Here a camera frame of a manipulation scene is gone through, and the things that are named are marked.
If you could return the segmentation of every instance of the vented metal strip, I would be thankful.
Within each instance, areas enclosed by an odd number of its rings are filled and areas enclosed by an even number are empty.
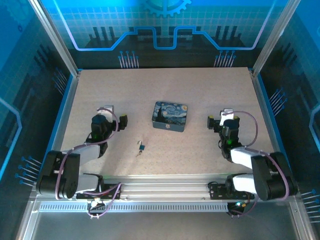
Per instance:
[[[42,202],[39,212],[85,212],[86,202]],[[92,213],[100,213],[105,207],[97,208]],[[210,213],[228,212],[226,202],[115,202],[111,213]]]

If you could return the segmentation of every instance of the small key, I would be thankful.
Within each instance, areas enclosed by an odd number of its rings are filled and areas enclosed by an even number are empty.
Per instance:
[[[138,157],[138,156],[140,156],[141,154],[142,154],[142,150],[140,150],[135,157]]]

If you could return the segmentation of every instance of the starry night tin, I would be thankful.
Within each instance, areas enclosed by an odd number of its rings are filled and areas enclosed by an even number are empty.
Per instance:
[[[183,104],[157,101],[152,115],[156,129],[183,132],[186,126],[188,106]]]

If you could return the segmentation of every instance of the gear graphic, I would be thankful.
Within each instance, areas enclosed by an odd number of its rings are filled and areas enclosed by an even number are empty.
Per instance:
[[[28,0],[1,0],[1,5],[6,7],[6,10],[18,24],[23,24],[30,14]]]
[[[173,17],[174,14],[180,14],[180,10],[187,9],[186,5],[191,4],[191,0],[144,0],[142,4],[150,14],[166,18],[168,15]]]

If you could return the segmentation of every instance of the speckled work surface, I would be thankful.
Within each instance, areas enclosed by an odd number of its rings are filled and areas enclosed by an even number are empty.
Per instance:
[[[188,106],[184,132],[153,128],[156,101]],[[219,136],[207,129],[208,115],[218,116],[223,108],[248,111],[259,124],[252,146],[273,150],[247,68],[159,68],[84,70],[74,97],[62,149],[84,142],[91,131],[96,109],[114,105],[116,115],[127,114],[128,126],[108,143],[99,159],[80,169],[102,175],[224,174],[250,172],[230,163],[218,148]],[[239,138],[248,144],[255,124],[239,115]],[[145,150],[139,152],[138,141]]]

